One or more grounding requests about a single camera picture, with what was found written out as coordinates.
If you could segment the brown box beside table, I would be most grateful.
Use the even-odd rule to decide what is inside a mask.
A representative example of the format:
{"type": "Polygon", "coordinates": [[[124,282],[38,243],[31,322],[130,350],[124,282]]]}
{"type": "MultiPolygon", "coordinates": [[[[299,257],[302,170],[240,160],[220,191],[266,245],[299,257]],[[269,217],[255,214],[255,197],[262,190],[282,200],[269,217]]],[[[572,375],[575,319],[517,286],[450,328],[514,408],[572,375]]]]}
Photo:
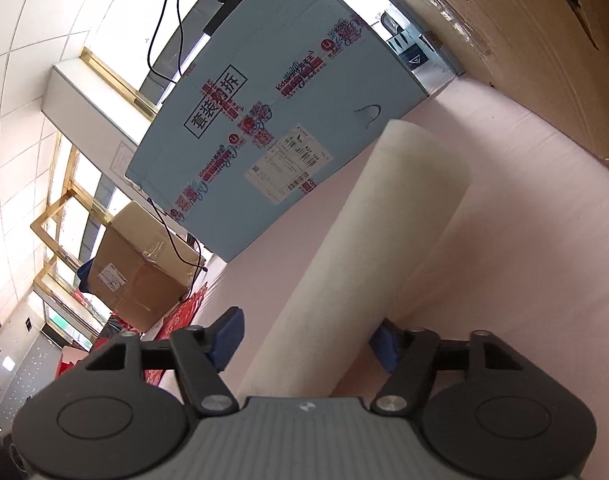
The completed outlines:
{"type": "Polygon", "coordinates": [[[145,333],[190,292],[204,263],[184,240],[132,202],[106,226],[86,283],[113,314],[145,333]]]}

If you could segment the brown cardboard box on table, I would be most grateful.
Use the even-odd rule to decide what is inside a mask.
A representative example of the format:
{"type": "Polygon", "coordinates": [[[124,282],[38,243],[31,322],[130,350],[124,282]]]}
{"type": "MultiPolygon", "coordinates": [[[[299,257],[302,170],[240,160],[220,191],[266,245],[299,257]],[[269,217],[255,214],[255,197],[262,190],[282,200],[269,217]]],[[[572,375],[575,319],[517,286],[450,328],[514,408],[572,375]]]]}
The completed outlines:
{"type": "Polygon", "coordinates": [[[609,0],[402,0],[470,77],[609,167],[609,0]]]}

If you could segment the white fabric shopping bag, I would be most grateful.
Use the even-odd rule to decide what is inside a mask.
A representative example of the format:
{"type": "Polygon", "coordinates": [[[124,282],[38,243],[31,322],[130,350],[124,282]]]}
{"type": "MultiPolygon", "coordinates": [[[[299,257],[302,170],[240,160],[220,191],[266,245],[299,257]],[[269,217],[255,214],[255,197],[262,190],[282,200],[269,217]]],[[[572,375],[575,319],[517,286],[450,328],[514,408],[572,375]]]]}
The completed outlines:
{"type": "Polygon", "coordinates": [[[238,389],[328,396],[438,242],[470,185],[461,157],[391,120],[238,389]]]}

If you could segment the red patterned bag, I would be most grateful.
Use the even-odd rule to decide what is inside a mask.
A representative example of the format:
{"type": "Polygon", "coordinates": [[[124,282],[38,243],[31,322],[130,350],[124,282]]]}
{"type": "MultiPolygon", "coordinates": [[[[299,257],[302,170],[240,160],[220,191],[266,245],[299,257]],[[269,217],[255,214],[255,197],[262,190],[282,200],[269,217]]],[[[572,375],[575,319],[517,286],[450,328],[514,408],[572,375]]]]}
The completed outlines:
{"type": "MultiPolygon", "coordinates": [[[[185,328],[193,321],[194,316],[200,309],[202,301],[208,292],[208,284],[203,284],[197,292],[193,292],[190,298],[181,302],[177,307],[161,320],[160,323],[154,326],[152,333],[154,341],[168,339],[175,330],[185,328]]],[[[109,322],[100,332],[100,336],[92,345],[92,349],[98,349],[114,335],[120,332],[125,332],[130,326],[126,324],[118,316],[111,315],[109,322]]],[[[55,377],[58,378],[64,374],[66,370],[71,370],[79,361],[82,361],[88,356],[85,350],[79,350],[71,346],[65,346],[62,349],[62,356],[59,358],[56,367],[55,377]]]]}

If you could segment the large blue cardboard box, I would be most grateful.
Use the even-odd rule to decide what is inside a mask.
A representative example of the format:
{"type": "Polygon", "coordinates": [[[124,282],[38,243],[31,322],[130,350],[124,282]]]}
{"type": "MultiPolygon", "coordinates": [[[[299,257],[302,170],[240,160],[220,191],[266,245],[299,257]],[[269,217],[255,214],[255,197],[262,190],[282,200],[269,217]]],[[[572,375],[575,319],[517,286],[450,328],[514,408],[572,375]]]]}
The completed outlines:
{"type": "Polygon", "coordinates": [[[242,0],[163,102],[126,175],[232,260],[426,97],[343,0],[242,0]]]}

